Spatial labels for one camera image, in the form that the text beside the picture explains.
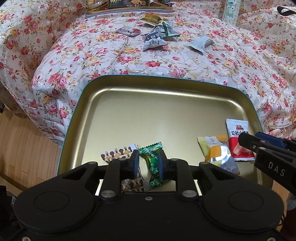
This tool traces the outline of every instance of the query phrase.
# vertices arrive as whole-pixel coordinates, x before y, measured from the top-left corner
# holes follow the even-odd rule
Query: black strap
[[[292,11],[292,10],[286,8],[286,7],[277,7],[277,11],[282,16],[290,16],[292,14],[296,14],[296,12],[294,12],[294,11]]]

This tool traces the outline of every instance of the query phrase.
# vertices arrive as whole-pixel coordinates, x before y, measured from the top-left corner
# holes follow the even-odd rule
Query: metal tray
[[[118,13],[118,12],[162,12],[170,13],[174,12],[173,7],[169,7],[163,3],[151,2],[148,7],[123,7],[123,8],[113,8],[108,9],[108,2],[103,3],[101,6],[88,9],[85,13],[85,18],[94,17],[97,15],[107,14],[107,13]]]
[[[168,158],[198,165],[204,156],[197,137],[227,135],[226,118],[248,120],[250,134],[262,131],[251,101],[237,89],[179,78],[105,75],[91,81],[80,96],[57,173],[89,161],[105,165],[100,154],[117,147],[159,141]],[[253,162],[237,164],[241,176],[272,187],[272,179]],[[149,181],[143,159],[140,168]],[[154,190],[174,189],[171,181]]]

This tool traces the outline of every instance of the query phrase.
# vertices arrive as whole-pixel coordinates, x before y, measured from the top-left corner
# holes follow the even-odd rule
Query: bed
[[[85,19],[86,2],[10,0],[0,12],[0,81],[36,126],[61,146],[83,88],[105,74],[160,75],[238,88],[252,100],[266,133],[296,138],[296,15],[290,0],[243,1],[237,25],[222,22],[222,1],[174,1],[180,37],[143,52],[144,12]],[[128,37],[120,27],[139,28]],[[215,44],[202,55],[188,43]]]

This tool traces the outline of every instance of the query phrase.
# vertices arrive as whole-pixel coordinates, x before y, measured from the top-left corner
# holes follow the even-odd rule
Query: snack packet
[[[134,37],[134,36],[139,35],[141,33],[141,30],[139,30],[137,28],[130,29],[130,28],[123,27],[123,28],[116,29],[116,32],[119,34],[124,34],[127,36]]]
[[[111,151],[106,151],[101,154],[101,157],[106,163],[122,157],[128,159],[135,149],[138,149],[138,146],[132,144],[128,148],[125,146],[123,148],[115,148]],[[149,191],[149,184],[142,178],[140,167],[136,179],[125,179],[121,184],[122,190],[124,191]]]
[[[235,161],[253,161],[254,153],[239,145],[239,134],[248,131],[248,121],[226,119],[226,125],[229,135],[229,149]]]
[[[173,29],[173,20],[162,21],[153,28],[153,32],[164,33],[165,37],[179,37],[180,34]]]
[[[94,9],[96,7],[101,6],[105,2],[107,2],[107,0],[88,0],[87,6],[89,9]]]
[[[108,0],[108,9],[123,7],[148,7],[148,0]]]
[[[205,48],[211,44],[214,44],[214,41],[210,37],[208,37],[206,34],[202,34],[200,38],[190,42],[188,46],[204,53]]]
[[[155,188],[168,180],[159,178],[158,164],[157,164],[157,152],[163,148],[161,142],[155,143],[150,146],[146,146],[139,149],[140,156],[144,158],[147,166],[151,172],[151,178],[149,184],[151,188]]]
[[[140,22],[143,22],[143,23],[149,24],[149,25],[151,25],[151,26],[156,26],[156,25],[159,24],[162,20],[168,20],[168,19],[166,19],[166,18],[161,19],[161,17],[156,16],[156,15],[153,15],[153,14],[150,14],[150,13],[147,13],[147,14],[145,15],[145,17],[139,19]]]
[[[149,33],[144,35],[145,43],[143,51],[149,48],[155,48],[159,46],[167,45],[167,42],[163,39],[164,33]]]
[[[205,156],[205,161],[239,175],[239,168],[227,146],[227,136],[198,137],[197,141]]]

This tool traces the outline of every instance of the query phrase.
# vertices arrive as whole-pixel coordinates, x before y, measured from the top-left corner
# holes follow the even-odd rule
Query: white bottle
[[[231,25],[237,24],[241,0],[226,0],[222,21]]]

